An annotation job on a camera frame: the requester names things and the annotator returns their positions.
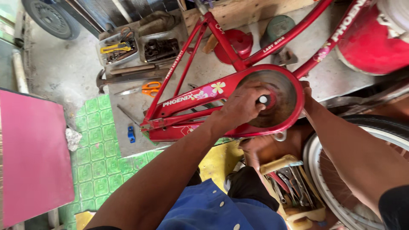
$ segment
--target concrete floor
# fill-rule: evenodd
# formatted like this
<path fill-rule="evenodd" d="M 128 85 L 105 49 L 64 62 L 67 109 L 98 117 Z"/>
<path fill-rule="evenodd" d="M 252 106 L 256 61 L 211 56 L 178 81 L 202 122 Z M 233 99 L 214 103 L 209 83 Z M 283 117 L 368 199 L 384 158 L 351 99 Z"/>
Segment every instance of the concrete floor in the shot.
<path fill-rule="evenodd" d="M 58 39 L 31 18 L 26 23 L 25 70 L 30 92 L 62 104 L 67 124 L 75 128 L 75 112 L 98 96 L 95 79 L 102 69 L 98 39 L 81 26 L 73 41 Z"/>

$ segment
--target red chain guard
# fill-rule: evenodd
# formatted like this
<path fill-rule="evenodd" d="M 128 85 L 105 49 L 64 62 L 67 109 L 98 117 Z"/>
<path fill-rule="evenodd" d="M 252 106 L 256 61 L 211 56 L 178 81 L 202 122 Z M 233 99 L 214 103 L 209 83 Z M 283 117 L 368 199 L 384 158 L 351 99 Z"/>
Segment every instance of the red chain guard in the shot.
<path fill-rule="evenodd" d="M 209 102 L 220 99 L 227 99 L 231 93 L 236 89 L 237 84 L 248 74 L 257 70 L 275 70 L 283 73 L 295 87 L 297 93 L 297 102 L 295 109 L 284 122 L 269 128 L 257 128 L 248 124 L 243 124 L 234 130 L 224 134 L 224 137 L 252 137 L 258 135 L 268 135 L 284 131 L 291 127 L 298 119 L 302 108 L 304 107 L 304 95 L 300 82 L 297 78 L 285 68 L 272 64 L 262 64 L 250 67 L 241 72 L 233 73 L 216 81 L 210 82 L 206 85 L 200 86 L 196 89 L 178 95 L 174 98 L 159 103 L 153 114 L 153 120 L 149 121 L 151 127 L 156 129 L 149 130 L 149 138 L 154 142 L 176 141 L 186 134 L 197 128 L 203 121 L 189 122 L 189 120 L 206 116 L 202 112 L 191 113 L 187 115 L 173 116 L 173 114 L 195 108 Z M 209 111 L 220 109 L 220 107 L 211 109 Z"/>

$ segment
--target red bicycle frame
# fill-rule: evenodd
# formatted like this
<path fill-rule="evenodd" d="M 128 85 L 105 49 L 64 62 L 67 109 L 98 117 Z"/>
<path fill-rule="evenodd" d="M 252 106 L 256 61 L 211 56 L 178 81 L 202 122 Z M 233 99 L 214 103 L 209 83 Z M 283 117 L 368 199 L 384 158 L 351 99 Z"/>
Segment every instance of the red bicycle frame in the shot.
<path fill-rule="evenodd" d="M 196 4 L 198 5 L 199 10 L 202 12 L 203 16 L 201 16 L 201 18 L 196 23 L 196 26 L 189 36 L 187 42 L 179 52 L 175 62 L 170 67 L 169 72 L 162 84 L 162 87 L 159 89 L 159 92 L 153 99 L 153 102 L 146 113 L 144 121 L 141 124 L 141 131 L 149 131 L 150 139 L 152 141 L 175 141 L 182 138 L 203 123 L 203 121 L 191 120 L 209 116 L 213 111 L 221 109 L 221 106 L 185 115 L 174 116 L 175 114 L 213 101 L 227 99 L 229 95 L 234 91 L 234 89 L 236 89 L 236 86 L 241 79 L 243 79 L 249 73 L 257 70 L 269 69 L 279 71 L 292 81 L 296 92 L 302 92 L 302 88 L 300 83 L 298 82 L 298 79 L 305 76 L 314 66 L 316 66 L 323 58 L 325 58 L 325 56 L 335 47 L 338 40 L 342 38 L 344 32 L 351 26 L 352 22 L 360 12 L 365 2 L 369 1 L 370 0 L 354 0 L 350 7 L 347 9 L 336 30 L 325 42 L 325 44 L 314 54 L 313 57 L 311 57 L 305 64 L 303 64 L 293 73 L 277 65 L 253 65 L 263 58 L 267 57 L 268 55 L 272 54 L 273 52 L 277 51 L 298 34 L 300 34 L 319 15 L 321 15 L 321 13 L 328 7 L 332 0 L 321 0 L 316 5 L 316 7 L 288 33 L 284 34 L 282 37 L 273 41 L 271 44 L 259 50 L 255 54 L 249 56 L 245 60 L 242 60 L 235 52 L 230 42 L 226 38 L 221 26 L 215 20 L 213 14 L 211 12 L 208 12 L 207 9 L 204 8 L 204 5 L 202 3 L 196 1 Z M 209 27 L 211 32 L 219 41 L 220 45 L 226 51 L 237 73 L 233 73 L 179 95 L 183 80 L 187 74 L 187 71 L 189 70 L 189 67 L 193 61 L 193 57 L 198 49 L 200 41 L 202 40 L 207 27 Z M 194 46 L 192 54 L 189 57 L 189 60 L 187 61 L 183 74 L 180 77 L 180 81 L 176 87 L 174 97 L 158 104 L 159 98 L 162 95 L 163 90 L 166 87 L 170 77 L 172 76 L 179 61 L 186 53 L 190 43 L 197 33 L 199 33 L 199 35 L 196 44 Z M 297 95 L 297 104 L 295 106 L 295 110 L 285 122 L 270 128 L 256 128 L 248 124 L 243 124 L 238 128 L 229 131 L 224 136 L 251 137 L 284 131 L 296 122 L 303 108 L 303 104 L 303 95 L 302 93 L 299 93 Z"/>

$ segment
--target hand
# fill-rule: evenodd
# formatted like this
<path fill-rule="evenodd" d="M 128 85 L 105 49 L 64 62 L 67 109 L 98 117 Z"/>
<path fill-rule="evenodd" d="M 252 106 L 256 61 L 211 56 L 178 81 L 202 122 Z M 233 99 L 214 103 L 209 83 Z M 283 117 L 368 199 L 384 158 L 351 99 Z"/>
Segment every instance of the hand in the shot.
<path fill-rule="evenodd" d="M 261 82 L 246 82 L 230 95 L 220 111 L 212 114 L 222 117 L 222 125 L 227 131 L 235 129 L 256 118 L 258 113 L 265 109 L 264 104 L 256 104 L 256 100 L 265 94 L 270 94 L 270 91 L 263 87 Z"/>
<path fill-rule="evenodd" d="M 311 111 L 311 107 L 312 107 L 312 101 L 314 100 L 312 98 L 312 90 L 310 87 L 310 83 L 308 81 L 300 81 L 303 90 L 304 90 L 304 96 L 305 96 L 305 103 L 304 103 L 304 109 L 303 109 L 303 113 L 304 115 L 307 115 L 306 113 L 308 111 Z"/>

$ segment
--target toolbox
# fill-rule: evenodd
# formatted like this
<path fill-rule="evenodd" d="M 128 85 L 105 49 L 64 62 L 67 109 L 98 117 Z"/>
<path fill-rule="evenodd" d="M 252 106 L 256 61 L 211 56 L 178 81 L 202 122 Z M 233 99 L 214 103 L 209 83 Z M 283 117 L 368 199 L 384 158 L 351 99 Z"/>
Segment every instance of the toolbox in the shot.
<path fill-rule="evenodd" d="M 268 192 L 280 204 L 278 212 L 284 218 L 290 229 L 309 229 L 312 227 L 312 221 L 323 222 L 325 220 L 326 207 L 319 197 L 315 187 L 306 176 L 302 167 L 302 161 L 297 160 L 297 158 L 293 155 L 285 155 L 278 160 L 261 165 L 260 173 L 264 176 L 264 182 L 267 185 Z M 307 193 L 303 199 L 297 198 L 297 192 L 294 187 L 283 189 L 279 183 L 275 182 L 276 180 L 274 177 L 283 177 L 284 180 L 286 180 L 287 177 L 284 177 L 283 174 L 297 176 L 296 178 L 298 179 L 293 178 L 294 180 L 292 182 L 287 181 L 287 183 L 295 184 L 294 187 L 297 187 L 297 184 L 300 184 L 301 187 L 305 188 Z M 284 182 L 284 180 L 279 182 L 285 186 L 287 183 Z M 293 193 L 295 197 L 295 202 L 292 199 L 291 193 Z"/>

